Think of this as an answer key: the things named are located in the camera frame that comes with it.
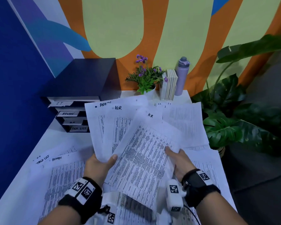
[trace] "purple water bottle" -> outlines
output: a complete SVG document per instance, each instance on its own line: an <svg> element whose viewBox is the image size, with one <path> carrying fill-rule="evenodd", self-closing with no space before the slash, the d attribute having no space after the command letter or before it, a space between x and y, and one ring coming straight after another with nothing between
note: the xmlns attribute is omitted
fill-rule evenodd
<svg viewBox="0 0 281 225"><path fill-rule="evenodd" d="M178 66L176 68L176 74L178 77L177 83L176 83L176 91L175 95L182 95L185 80L189 71L189 64L190 62L187 60L186 57L182 57L179 60Z"/></svg>

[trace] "blue wall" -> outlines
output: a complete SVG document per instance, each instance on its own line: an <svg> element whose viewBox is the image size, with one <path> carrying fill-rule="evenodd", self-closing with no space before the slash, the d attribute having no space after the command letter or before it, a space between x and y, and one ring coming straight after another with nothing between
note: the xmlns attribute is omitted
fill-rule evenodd
<svg viewBox="0 0 281 225"><path fill-rule="evenodd" d="M53 75L6 0L0 0L0 198L53 120L37 97Z"/></svg>

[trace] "artificial flower pot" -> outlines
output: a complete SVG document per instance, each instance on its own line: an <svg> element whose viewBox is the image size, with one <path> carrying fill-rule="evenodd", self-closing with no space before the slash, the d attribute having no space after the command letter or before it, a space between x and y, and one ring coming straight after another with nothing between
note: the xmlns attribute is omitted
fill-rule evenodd
<svg viewBox="0 0 281 225"><path fill-rule="evenodd" d="M154 97L155 88L156 88L156 85L154 85L154 88L153 88L151 91L148 91L148 92L144 91L143 94L144 94L149 100L151 100L151 99L153 99L153 97Z"/></svg>
<svg viewBox="0 0 281 225"><path fill-rule="evenodd" d="M225 150L226 150L225 147L220 147L220 148L217 149L217 151L220 154L221 158L224 156Z"/></svg>

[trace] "monstera plant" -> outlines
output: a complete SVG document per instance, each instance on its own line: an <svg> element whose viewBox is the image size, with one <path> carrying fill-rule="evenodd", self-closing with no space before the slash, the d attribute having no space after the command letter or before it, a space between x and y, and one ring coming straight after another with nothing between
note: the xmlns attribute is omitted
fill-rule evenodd
<svg viewBox="0 0 281 225"><path fill-rule="evenodd" d="M241 104L245 88L236 74L220 80L234 62L281 50L281 36L265 35L260 40L228 46L218 53L217 63L230 62L215 85L191 97L201 102L203 124L212 149L220 150L232 142L253 146L256 151L281 156L281 110L262 103Z"/></svg>

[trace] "painted wall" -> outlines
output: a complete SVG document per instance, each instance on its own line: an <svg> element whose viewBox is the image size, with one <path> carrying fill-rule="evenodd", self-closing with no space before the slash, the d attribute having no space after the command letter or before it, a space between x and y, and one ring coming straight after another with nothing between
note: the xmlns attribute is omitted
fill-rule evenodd
<svg viewBox="0 0 281 225"><path fill-rule="evenodd" d="M11 0L54 76L73 58L115 57L122 90L142 54L149 64L174 68L191 62L190 95L215 80L225 46L281 34L281 0ZM269 55L243 59L223 77L237 73L249 84Z"/></svg>
<svg viewBox="0 0 281 225"><path fill-rule="evenodd" d="M17 16L0 0L0 197L54 118L36 94L50 79Z"/></svg>

